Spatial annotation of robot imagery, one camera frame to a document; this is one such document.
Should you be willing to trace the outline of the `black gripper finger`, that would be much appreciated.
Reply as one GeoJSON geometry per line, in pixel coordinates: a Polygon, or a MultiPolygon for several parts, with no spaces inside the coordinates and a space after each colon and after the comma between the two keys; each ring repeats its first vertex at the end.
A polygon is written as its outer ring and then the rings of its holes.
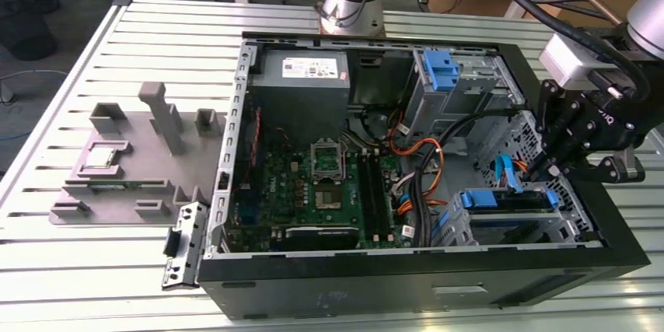
{"type": "Polygon", "coordinates": [[[529,162],[529,181],[552,178],[549,168],[563,168],[575,150],[573,133],[568,131],[579,115],[577,94],[568,93],[553,79],[541,82],[536,112],[536,132],[540,134],[540,153],[529,162]]]}
{"type": "Polygon", "coordinates": [[[640,183],[645,179],[645,170],[633,151],[616,151],[595,166],[579,161],[560,166],[559,170],[569,180],[619,184],[640,183]]]}

